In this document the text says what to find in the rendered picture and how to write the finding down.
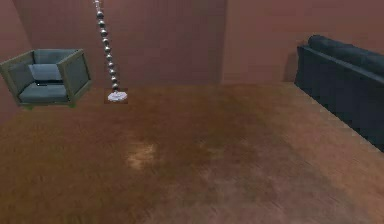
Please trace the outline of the grey cushion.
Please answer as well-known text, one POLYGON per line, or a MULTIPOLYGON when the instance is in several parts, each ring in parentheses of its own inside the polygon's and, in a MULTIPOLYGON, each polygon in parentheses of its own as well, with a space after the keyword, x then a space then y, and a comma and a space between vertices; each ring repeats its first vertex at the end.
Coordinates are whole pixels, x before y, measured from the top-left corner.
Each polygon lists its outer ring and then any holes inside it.
POLYGON ((29 65, 29 69, 35 80, 61 80, 61 74, 56 64, 32 64, 29 65))

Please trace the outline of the dark blue sofa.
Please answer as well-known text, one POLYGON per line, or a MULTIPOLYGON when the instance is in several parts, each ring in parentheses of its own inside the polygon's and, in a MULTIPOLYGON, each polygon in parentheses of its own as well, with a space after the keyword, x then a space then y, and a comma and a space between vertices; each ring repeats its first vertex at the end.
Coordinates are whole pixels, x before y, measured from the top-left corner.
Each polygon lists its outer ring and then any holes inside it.
POLYGON ((384 54, 313 35, 295 85, 384 152, 384 54))

